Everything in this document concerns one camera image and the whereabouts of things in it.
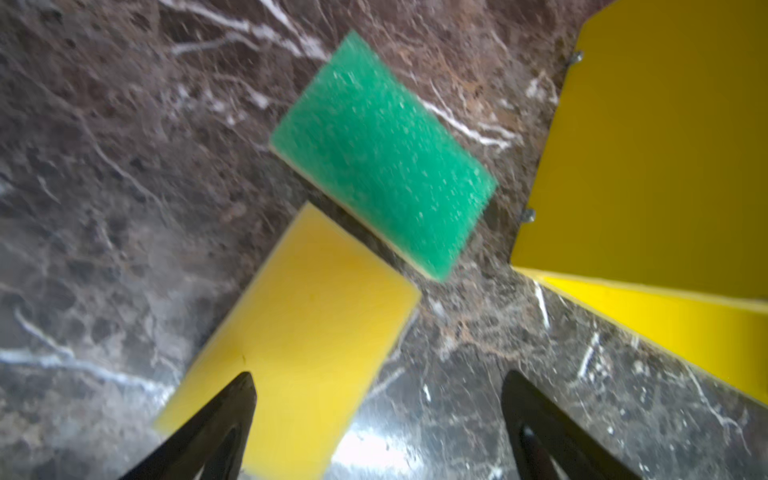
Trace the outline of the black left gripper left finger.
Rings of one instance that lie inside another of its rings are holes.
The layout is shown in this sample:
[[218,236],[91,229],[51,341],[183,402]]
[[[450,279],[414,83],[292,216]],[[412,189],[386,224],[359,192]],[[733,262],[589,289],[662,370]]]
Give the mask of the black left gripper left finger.
[[257,404],[252,375],[242,372],[125,479],[236,479]]

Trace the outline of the bright green sponge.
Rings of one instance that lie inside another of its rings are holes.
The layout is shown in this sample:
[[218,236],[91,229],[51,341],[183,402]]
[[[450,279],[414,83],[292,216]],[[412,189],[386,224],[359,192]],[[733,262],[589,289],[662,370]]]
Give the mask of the bright green sponge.
[[450,275],[497,187],[355,31],[282,117],[269,144],[435,281]]

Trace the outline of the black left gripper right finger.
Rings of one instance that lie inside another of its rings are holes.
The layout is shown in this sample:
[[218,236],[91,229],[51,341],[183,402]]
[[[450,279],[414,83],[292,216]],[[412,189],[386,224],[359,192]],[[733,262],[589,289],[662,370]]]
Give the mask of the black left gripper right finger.
[[557,479],[636,479],[521,372],[509,371],[501,409],[519,476]]

